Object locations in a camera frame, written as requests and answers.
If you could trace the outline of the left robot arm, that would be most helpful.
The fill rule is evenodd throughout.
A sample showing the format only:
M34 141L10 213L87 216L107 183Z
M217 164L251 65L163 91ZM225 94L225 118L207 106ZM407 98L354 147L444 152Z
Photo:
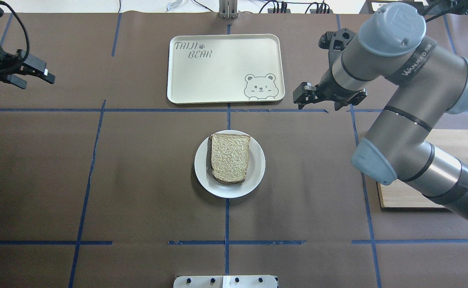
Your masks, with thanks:
M26 55L27 51L21 49L18 49L16 54L7 53L0 45L0 82L25 89L27 81L16 76L19 74L38 77L49 84L54 84L56 77L49 73L46 63L32 54L24 60L23 57Z

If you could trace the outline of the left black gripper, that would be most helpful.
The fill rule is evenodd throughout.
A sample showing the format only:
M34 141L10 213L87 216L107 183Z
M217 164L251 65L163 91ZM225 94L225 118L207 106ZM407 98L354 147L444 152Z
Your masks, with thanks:
M26 89L27 81L16 76L16 73L35 76L49 84L54 84L56 81L56 77L49 73L46 62L38 57L21 49L18 49L16 54L9 54L0 49L0 82Z

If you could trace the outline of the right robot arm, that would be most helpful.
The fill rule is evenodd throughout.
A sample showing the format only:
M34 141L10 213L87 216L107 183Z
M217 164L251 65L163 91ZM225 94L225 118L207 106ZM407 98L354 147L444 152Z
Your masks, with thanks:
M398 86L351 162L376 182L400 181L468 220L468 164L426 141L444 113L468 110L468 60L426 36L422 15L405 2L391 2L358 33L327 32L329 69L319 84L301 83L293 102L333 101L335 110L365 99L377 77Z

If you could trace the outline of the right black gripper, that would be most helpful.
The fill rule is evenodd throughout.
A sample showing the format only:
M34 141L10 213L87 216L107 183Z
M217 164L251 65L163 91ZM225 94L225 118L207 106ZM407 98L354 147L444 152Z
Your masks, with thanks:
M333 101L334 109L348 105L356 106L367 97L365 88L351 91L344 89L334 80L331 69L323 75L321 81L316 86L308 82L303 82L303 92L293 92L293 102L302 110L307 104L315 104L323 101Z

